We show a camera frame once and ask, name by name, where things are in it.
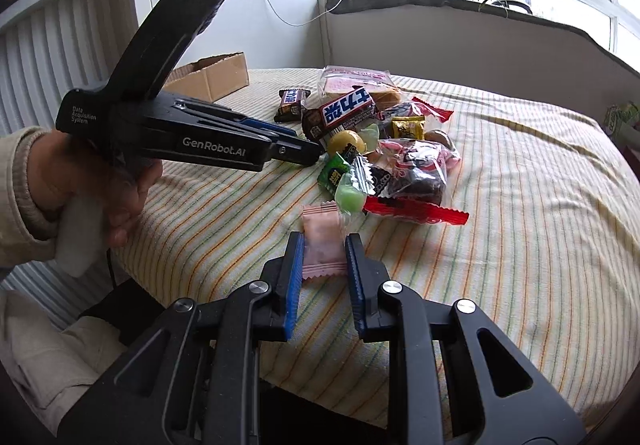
sleeve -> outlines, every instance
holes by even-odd
[[[57,223],[34,205],[27,184],[31,145],[46,131],[28,127],[0,139],[0,266],[47,261],[55,254]]]

striped tablecloth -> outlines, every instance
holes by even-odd
[[[318,70],[257,70],[221,103],[270,120],[278,90],[316,89]],[[462,154],[450,176],[464,227],[356,219],[367,255],[423,297],[475,300],[588,424],[640,360],[640,184],[590,118],[415,78],[396,84],[455,110]],[[314,92],[311,101],[318,103]],[[321,165],[272,161],[262,173],[167,162],[142,222],[118,252],[164,305],[225,297],[260,275],[327,200]],[[306,281],[292,340],[262,347],[262,376],[324,407],[386,423],[388,348],[354,331],[344,277]]]

gold candy wrapper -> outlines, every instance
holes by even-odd
[[[394,138],[421,140],[424,136],[423,116],[396,116],[391,119]]]

beige pants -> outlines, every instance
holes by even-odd
[[[82,317],[60,333],[33,300],[0,290],[0,361],[54,434],[71,406],[126,349],[118,336],[95,317]]]

cardboard box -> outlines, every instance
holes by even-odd
[[[176,68],[169,73],[162,89],[205,102],[215,102],[248,85],[249,73],[244,53],[231,53],[200,59]]]

